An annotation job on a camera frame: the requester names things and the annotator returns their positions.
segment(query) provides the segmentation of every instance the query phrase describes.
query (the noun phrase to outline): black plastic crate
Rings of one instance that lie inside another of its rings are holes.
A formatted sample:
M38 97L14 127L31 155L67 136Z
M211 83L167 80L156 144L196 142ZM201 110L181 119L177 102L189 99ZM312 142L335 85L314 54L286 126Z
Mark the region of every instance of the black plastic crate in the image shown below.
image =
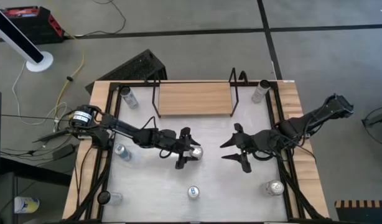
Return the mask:
M165 65L149 49L147 49L96 81L153 80L155 75L161 80L167 80ZM85 88L86 91L91 94L93 87L94 82L87 85Z

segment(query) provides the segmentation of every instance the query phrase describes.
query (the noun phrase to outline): white tabletop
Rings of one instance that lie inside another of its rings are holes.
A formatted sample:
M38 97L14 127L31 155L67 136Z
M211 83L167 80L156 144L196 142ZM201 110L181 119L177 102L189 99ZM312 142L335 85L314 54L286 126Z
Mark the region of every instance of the white tabletop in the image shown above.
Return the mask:
M232 90L233 104L235 92ZM151 87L132 87L139 107L128 108L122 100L119 119L142 127L156 112L151 104ZM263 185L279 179L277 161L257 161L251 155L252 173L246 174L241 164L221 156L239 153L233 147L220 145L235 132L234 123L240 123L245 133L255 134L270 129L266 101L251 101L254 87L239 87L240 102L230 116L163 116L157 118L159 129L172 129L177 134L184 127L191 128L194 140L203 147L200 161L186 163L184 169L174 168L177 154L159 158L158 149L141 149L132 140L117 136L116 143L124 144L132 154L129 162L113 156L108 191L121 193L120 206L107 205L104 222L261 222L285 221L283 196L269 196ZM188 198L191 186L200 189L196 200Z

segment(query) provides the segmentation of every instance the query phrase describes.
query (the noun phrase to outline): white cable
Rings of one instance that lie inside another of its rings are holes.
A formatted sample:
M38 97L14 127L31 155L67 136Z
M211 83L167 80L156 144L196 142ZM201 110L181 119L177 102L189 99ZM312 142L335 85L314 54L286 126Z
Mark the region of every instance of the white cable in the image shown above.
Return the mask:
M25 68L25 64L26 64L27 61L24 62L24 64L22 65L22 68L21 68L21 71L19 72L18 74L18 77L16 79L16 81L14 82L11 90L14 94L14 97L16 98L16 101L17 101L17 110L18 110L18 116L19 116L19 119L21 120L21 122L23 122L24 124L28 124L28 125L40 125L40 124L43 124L44 122L46 122L47 118L50 116L50 114L58 107L60 107L61 105L65 105L65 109L64 109L64 112L62 113L61 117L59 119L61 119L63 117L63 115L65 114L66 110L67 110L67 103L66 102L61 102L60 104L58 104L57 106L53 107L50 112L46 115L46 118L44 120L42 120L41 122L36 122L36 123L28 123L24 120L22 120L21 118L21 106L19 104L19 100L18 100L18 97L17 97L17 94L16 94L16 91L14 90L16 85L17 85L17 82L19 80L19 78L21 77L21 75L24 73L24 68Z

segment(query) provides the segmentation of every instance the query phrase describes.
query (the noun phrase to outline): wooden board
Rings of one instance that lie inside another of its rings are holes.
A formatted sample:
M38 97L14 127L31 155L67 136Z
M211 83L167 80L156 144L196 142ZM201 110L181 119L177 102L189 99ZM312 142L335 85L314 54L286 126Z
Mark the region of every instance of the wooden board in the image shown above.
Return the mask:
M172 83L159 87L160 115L231 114L230 83Z

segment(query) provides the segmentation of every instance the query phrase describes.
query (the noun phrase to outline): floor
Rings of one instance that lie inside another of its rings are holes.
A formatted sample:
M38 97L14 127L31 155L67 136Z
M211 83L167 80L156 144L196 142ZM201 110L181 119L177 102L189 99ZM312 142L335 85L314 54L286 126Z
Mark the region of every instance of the floor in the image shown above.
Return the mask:
M126 26L120 33L138 34L40 45L41 50L54 55L55 61L45 72L22 74L16 91L23 115L45 116L54 107L65 77L81 62L81 49L85 49L85 66L63 97L71 108L88 103L90 96L85 85L145 49L151 49L164 63L172 80L224 79L232 67L244 70L249 79L295 80L305 112L320 106L332 93L344 95L355 105L351 118L327 122L312 138L330 216L337 219L333 206L336 200L382 199L382 145L370 139L361 125L361 119L382 106L382 29L362 26L382 24L382 0L263 0L268 24L262 21L262 11L255 0L115 0L115 3L126 17ZM99 5L91 0L0 0L0 8L29 5L49 8L72 34L99 29L114 32L123 22L111 4ZM299 31L295 27L310 29ZM263 28L266 32L250 32ZM212 29L243 31L157 37L140 34ZM17 113L11 87L23 61L6 43L0 42L4 114ZM32 140L51 132L52 126L51 121L28 126L18 118L3 117L2 148L24 151L38 148ZM382 139L382 132L374 134ZM59 143L53 142L46 148ZM29 164L43 162L19 160ZM73 160L69 157L44 167L65 172L73 167ZM20 181L19 188L28 184L28 180ZM33 185L25 194L41 198L44 206L34 214L22 216L22 221L59 220L67 190L48 184Z

